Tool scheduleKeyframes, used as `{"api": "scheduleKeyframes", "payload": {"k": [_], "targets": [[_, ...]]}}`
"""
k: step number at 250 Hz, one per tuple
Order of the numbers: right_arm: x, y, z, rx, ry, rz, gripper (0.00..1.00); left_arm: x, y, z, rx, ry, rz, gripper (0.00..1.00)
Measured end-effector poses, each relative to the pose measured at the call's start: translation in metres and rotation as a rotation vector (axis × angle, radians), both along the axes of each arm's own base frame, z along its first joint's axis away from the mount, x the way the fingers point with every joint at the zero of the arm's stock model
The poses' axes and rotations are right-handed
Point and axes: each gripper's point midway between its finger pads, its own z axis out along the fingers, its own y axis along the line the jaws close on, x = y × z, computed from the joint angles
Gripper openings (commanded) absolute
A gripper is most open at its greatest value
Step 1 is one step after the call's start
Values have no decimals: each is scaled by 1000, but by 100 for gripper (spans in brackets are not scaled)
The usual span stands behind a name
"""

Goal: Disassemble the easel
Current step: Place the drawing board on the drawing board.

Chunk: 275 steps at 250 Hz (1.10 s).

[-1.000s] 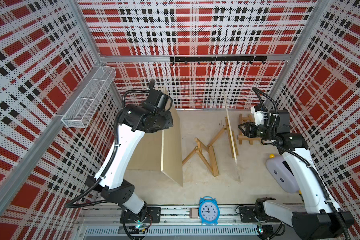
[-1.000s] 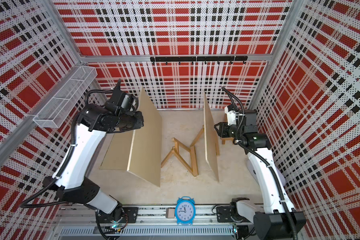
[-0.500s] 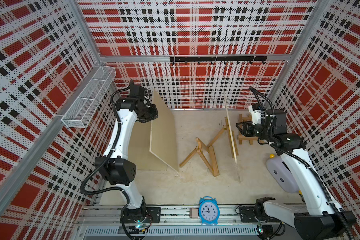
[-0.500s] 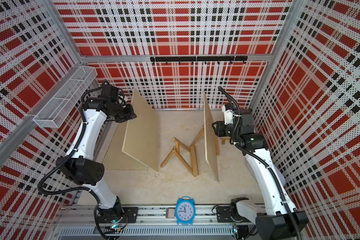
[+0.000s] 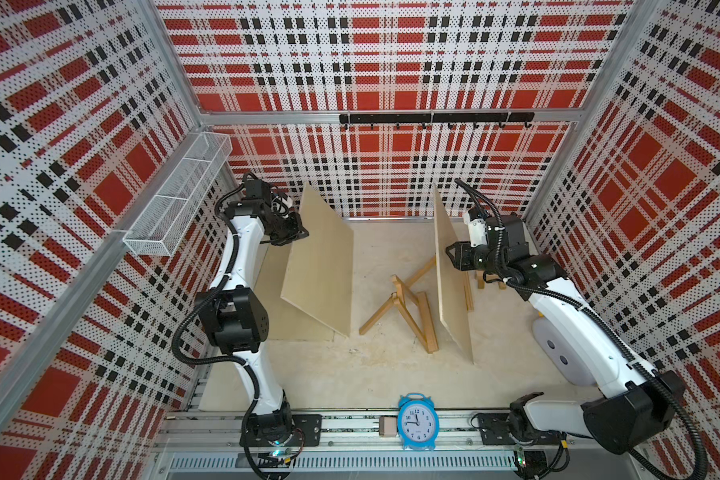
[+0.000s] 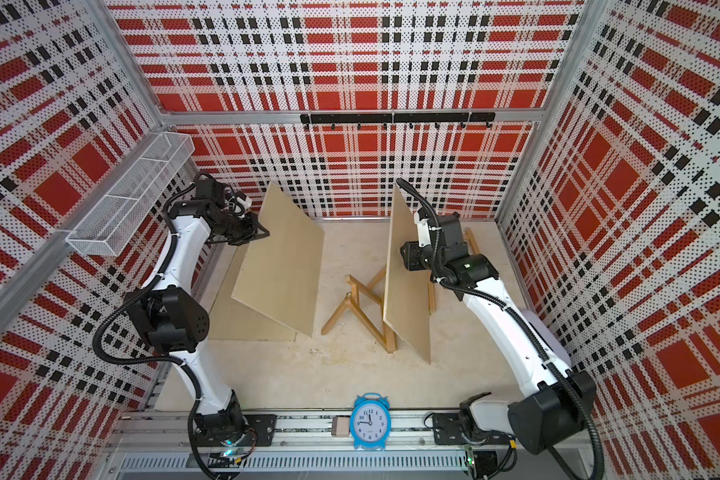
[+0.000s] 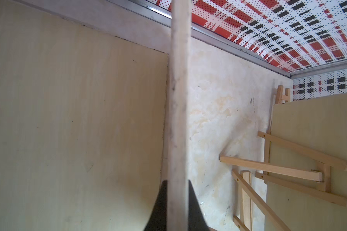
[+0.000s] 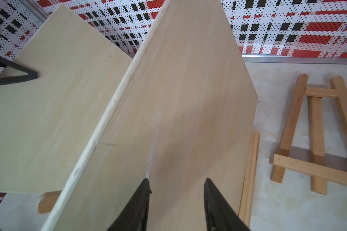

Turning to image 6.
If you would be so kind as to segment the plywood board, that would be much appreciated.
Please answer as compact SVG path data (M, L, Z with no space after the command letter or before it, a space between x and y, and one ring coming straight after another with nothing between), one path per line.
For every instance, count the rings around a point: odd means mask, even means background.
M232 298L297 334L313 334L324 231L275 183L259 214L270 236L246 246Z
M244 254L225 246L203 293L209 313L209 340L291 342L296 332L232 298Z
M418 245L414 215L400 189L392 194L384 285L383 321L426 364L431 363L427 270L409 271L401 254L407 242Z

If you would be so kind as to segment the wooden easel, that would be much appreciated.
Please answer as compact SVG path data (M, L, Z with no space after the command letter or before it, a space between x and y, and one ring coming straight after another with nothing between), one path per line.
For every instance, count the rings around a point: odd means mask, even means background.
M467 243L468 249L472 255L479 255L481 250L477 243L476 237L470 228L465 228L463 231L463 237Z
M342 317L350 313L384 351L389 354L396 352L398 349L397 335L383 319L375 318L375 316L383 316L384 313L384 294L377 292L375 288L381 286L385 277L385 267L382 267L368 282L362 282L350 274L346 275L344 280L349 290L321 327L320 334L330 333Z
M437 298L435 293L435 285L433 283L428 284L428 311L430 314L437 310Z

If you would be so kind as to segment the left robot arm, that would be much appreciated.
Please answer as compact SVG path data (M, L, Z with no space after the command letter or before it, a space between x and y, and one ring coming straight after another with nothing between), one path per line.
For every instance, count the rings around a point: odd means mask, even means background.
M228 473L212 470L200 453L202 438L235 445L256 430L245 419L234 390L222 379L204 346L210 333L207 310L191 293L192 269L207 245L240 247L269 236L244 193L199 172L162 208L169 230L158 263L144 285L124 296L122 305L97 327L94 354L119 366L170 363L193 396L187 417L192 456L209 479ZM116 357L105 350L105 336L116 319L127 316L150 357Z

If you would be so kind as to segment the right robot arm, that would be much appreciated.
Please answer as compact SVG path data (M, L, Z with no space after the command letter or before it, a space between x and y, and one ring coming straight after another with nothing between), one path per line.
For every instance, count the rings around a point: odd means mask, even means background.
M404 267L429 271L431 283L465 304L503 354L522 394L521 400L510 403L491 401L485 394L464 401L460 429L465 440L476 443L480 433L506 423L504 434L532 454L548 452L564 474L575 479L577 473L556 447L584 431L593 456L589 476L603 478L605 451L593 420L592 376L571 366L562 346L536 316L522 313L488 258L470 253L458 214L439 215L408 181L399 178L396 184L420 204L414 216L418 238L400 248Z

